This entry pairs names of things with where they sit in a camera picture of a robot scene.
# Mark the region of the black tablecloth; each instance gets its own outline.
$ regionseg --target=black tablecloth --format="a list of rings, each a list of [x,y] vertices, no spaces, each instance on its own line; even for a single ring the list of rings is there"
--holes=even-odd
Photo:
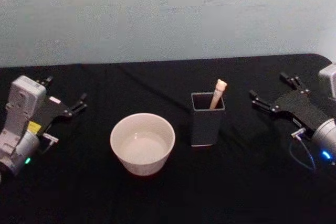
[[[48,90],[65,104],[87,92],[87,110],[49,133],[60,141],[33,156],[0,189],[4,223],[327,223],[334,222],[335,180],[323,165],[316,174],[288,155],[297,128],[252,109],[248,91],[270,101],[290,90],[279,73],[299,74],[323,108],[318,55],[69,65],[0,70],[0,115],[10,83],[24,74],[54,76]],[[219,141],[191,148],[190,97],[228,83]],[[149,112],[167,119],[176,143],[163,169],[149,178],[129,174],[110,147],[123,117]]]

